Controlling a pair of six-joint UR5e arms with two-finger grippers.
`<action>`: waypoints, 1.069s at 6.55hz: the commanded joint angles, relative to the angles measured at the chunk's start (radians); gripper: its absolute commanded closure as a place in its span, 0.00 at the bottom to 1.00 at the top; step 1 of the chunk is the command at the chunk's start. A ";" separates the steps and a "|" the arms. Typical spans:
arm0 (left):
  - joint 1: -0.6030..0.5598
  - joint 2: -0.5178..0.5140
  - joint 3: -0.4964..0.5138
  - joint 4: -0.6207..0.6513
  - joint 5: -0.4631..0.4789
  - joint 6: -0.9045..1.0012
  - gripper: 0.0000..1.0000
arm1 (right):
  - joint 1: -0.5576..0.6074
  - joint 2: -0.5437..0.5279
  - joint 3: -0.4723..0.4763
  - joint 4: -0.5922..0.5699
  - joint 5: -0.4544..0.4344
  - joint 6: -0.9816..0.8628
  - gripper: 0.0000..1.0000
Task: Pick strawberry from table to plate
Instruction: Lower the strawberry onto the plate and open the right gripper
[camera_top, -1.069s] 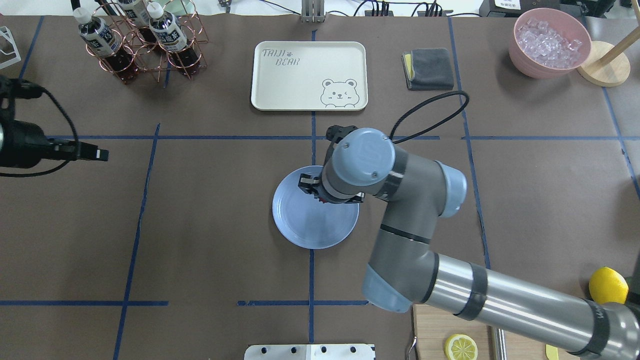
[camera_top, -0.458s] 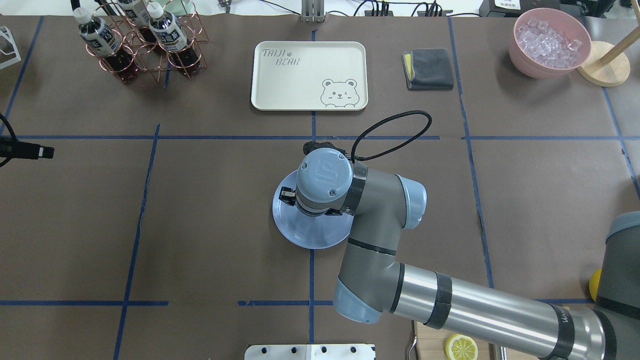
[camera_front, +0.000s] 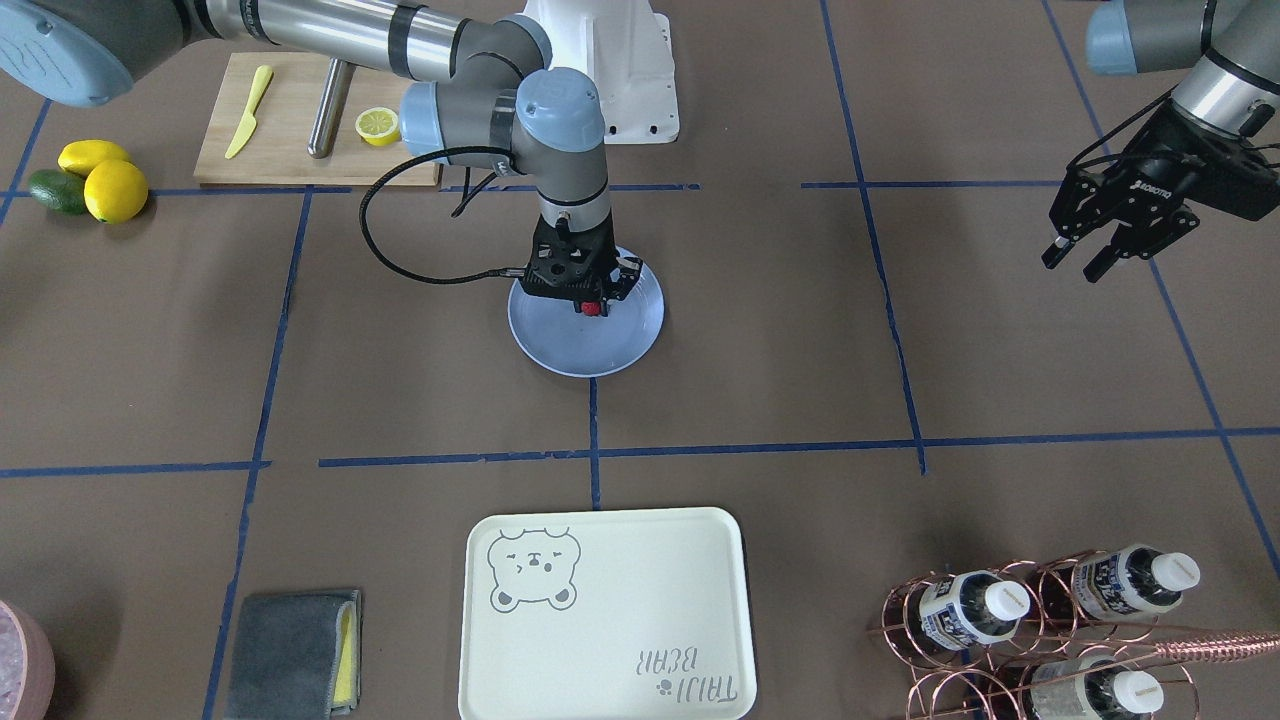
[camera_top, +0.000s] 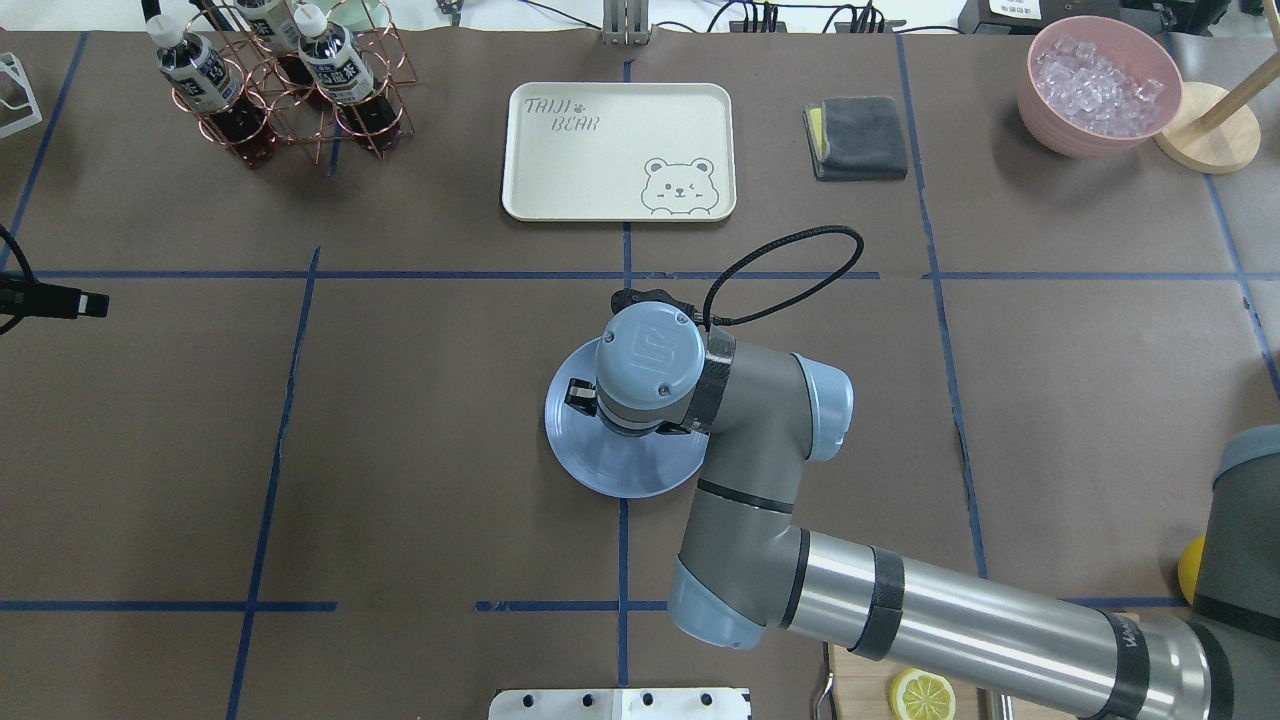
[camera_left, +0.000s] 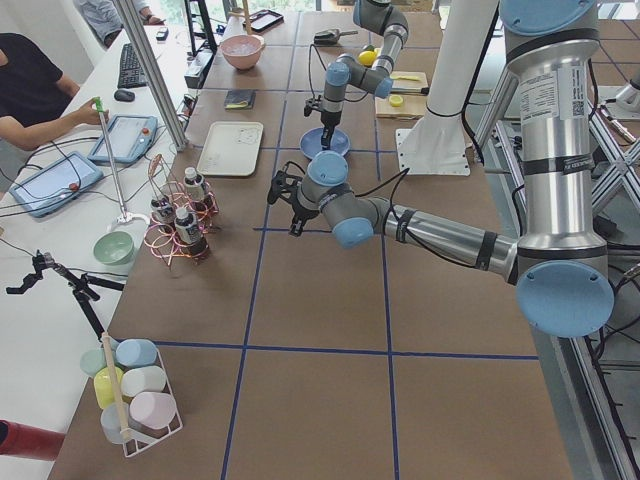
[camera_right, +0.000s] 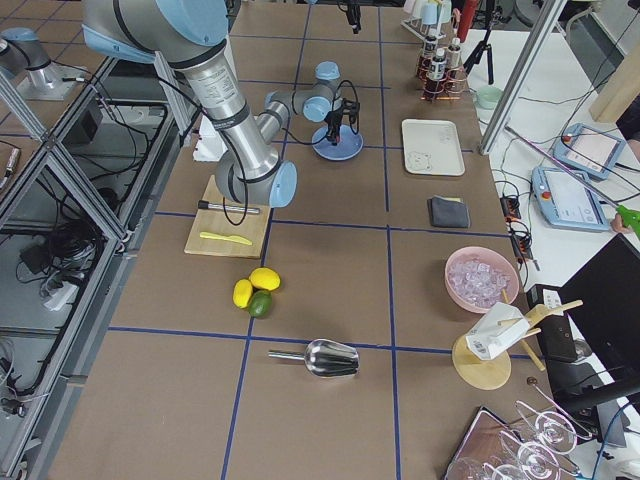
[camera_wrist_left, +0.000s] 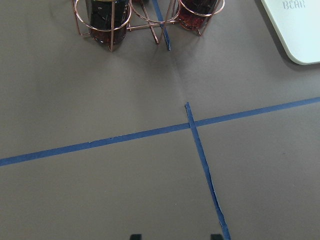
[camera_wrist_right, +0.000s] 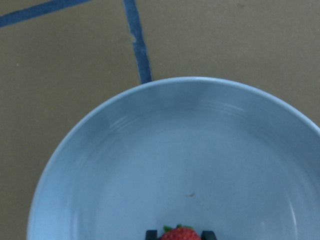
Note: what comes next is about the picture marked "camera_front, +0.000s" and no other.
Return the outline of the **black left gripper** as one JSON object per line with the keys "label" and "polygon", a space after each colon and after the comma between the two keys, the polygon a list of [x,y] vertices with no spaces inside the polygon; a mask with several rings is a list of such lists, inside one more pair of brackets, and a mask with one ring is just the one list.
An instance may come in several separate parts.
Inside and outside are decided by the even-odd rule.
{"label": "black left gripper", "polygon": [[1076,242],[1116,222],[1083,270],[1097,283],[1119,263],[1149,259],[1194,229],[1199,220],[1189,202],[1257,222],[1277,209],[1277,163],[1248,138],[1185,117],[1161,95],[1068,163],[1050,209],[1057,236],[1041,261],[1057,268]]}

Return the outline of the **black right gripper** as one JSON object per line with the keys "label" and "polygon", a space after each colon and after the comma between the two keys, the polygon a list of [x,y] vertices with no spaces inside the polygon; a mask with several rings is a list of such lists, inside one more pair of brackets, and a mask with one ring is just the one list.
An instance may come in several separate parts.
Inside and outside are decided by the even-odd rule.
{"label": "black right gripper", "polygon": [[588,231],[572,231],[540,218],[522,275],[522,291],[534,297],[573,301],[584,316],[608,316],[609,301],[625,300],[641,275],[641,259],[618,252],[613,217]]}

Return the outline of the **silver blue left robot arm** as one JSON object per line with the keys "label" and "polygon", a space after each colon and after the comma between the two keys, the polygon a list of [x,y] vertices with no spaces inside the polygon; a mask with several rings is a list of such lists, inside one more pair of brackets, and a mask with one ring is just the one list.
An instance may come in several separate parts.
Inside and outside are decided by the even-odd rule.
{"label": "silver blue left robot arm", "polygon": [[1197,228],[1193,204],[1248,222],[1276,210],[1277,164],[1254,137],[1277,117],[1277,31],[1275,1],[1106,1],[1093,13],[1085,59],[1094,73],[1185,76],[1132,117],[1135,133],[1121,151],[1084,149],[1068,164],[1044,266],[1115,223],[1083,272],[1096,282]]}

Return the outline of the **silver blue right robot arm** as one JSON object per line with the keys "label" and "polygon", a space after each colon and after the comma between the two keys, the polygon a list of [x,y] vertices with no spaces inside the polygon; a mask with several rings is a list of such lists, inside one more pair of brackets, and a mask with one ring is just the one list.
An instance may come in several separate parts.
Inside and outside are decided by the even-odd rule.
{"label": "silver blue right robot arm", "polygon": [[540,202],[522,266],[492,270],[534,297],[604,316],[644,264],[614,243],[605,118],[596,85],[554,67],[525,14],[492,23],[411,1],[5,1],[3,69],[68,106],[95,108],[183,47],[256,38],[325,56],[317,122],[334,120],[356,68],[407,79],[398,129],[426,161],[531,176]]}

